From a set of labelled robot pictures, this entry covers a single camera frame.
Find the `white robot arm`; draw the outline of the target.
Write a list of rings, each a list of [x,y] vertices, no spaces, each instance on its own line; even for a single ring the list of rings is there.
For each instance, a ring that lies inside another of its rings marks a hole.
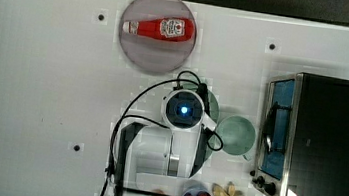
[[[188,179],[204,165],[216,122],[202,89],[178,89],[162,100],[157,126],[132,122],[121,129],[117,144],[115,184],[135,189],[138,173]]]

